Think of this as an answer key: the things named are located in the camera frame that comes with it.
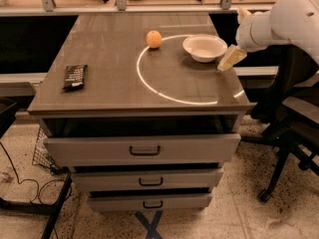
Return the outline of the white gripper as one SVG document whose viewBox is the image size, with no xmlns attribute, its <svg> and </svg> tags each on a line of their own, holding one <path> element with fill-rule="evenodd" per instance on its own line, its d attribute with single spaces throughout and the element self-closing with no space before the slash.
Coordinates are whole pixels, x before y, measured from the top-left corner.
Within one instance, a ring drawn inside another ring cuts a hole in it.
<svg viewBox="0 0 319 239">
<path fill-rule="evenodd" d="M 276 43 L 276 37 L 270 25 L 270 12 L 250 13 L 247 9 L 237 9 L 237 21 L 239 26 L 235 40 L 238 46 L 231 45 L 217 68 L 227 71 L 235 64 L 246 58 L 247 52 L 256 52 L 266 49 Z"/>
</svg>

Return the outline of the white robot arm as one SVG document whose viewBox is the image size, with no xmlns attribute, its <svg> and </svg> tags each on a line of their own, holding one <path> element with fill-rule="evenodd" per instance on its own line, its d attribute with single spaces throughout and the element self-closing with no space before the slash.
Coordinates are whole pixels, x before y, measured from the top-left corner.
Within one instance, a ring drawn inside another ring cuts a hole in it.
<svg viewBox="0 0 319 239">
<path fill-rule="evenodd" d="M 273 45 L 294 45 L 319 63 L 319 0 L 278 0 L 266 12 L 237 9 L 236 44 L 217 68 L 227 71 L 248 53 Z"/>
</svg>

